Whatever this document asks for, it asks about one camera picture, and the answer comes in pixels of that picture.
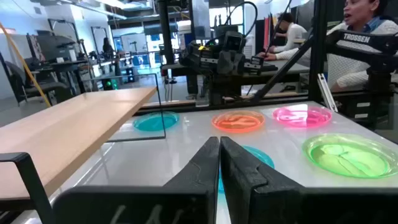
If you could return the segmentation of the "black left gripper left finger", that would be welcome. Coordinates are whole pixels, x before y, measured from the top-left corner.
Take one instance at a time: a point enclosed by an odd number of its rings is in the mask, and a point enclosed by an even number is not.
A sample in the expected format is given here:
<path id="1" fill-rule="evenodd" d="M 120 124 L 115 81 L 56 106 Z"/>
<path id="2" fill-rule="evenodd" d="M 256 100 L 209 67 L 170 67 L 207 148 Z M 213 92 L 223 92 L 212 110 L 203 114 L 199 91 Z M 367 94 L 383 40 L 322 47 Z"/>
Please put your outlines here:
<path id="1" fill-rule="evenodd" d="M 163 186 L 83 185 L 53 204 L 56 223 L 214 223 L 220 142 L 210 137 Z"/>

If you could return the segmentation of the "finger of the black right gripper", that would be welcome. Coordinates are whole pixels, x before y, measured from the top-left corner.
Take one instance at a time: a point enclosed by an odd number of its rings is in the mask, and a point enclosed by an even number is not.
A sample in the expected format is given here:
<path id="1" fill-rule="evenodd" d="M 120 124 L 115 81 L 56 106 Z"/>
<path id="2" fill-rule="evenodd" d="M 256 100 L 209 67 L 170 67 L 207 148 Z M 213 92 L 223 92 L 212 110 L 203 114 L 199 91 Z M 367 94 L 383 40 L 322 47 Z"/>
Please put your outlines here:
<path id="1" fill-rule="evenodd" d="M 223 104 L 223 92 L 220 89 L 219 84 L 216 82 L 216 78 L 213 75 L 209 76 L 208 82 L 209 99 L 211 105 L 222 105 Z"/>
<path id="2" fill-rule="evenodd" d="M 238 101 L 238 78 L 234 76 L 225 77 L 224 96 Z"/>

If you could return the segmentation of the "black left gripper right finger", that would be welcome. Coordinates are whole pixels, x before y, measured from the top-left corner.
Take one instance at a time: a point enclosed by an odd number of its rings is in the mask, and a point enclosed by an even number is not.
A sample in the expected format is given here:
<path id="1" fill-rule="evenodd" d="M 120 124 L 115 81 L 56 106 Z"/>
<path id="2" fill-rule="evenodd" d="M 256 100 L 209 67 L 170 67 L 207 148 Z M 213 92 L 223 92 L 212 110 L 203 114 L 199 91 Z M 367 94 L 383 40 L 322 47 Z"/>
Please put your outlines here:
<path id="1" fill-rule="evenodd" d="M 226 136 L 220 166 L 232 223 L 397 223 L 396 188 L 304 187 Z"/>

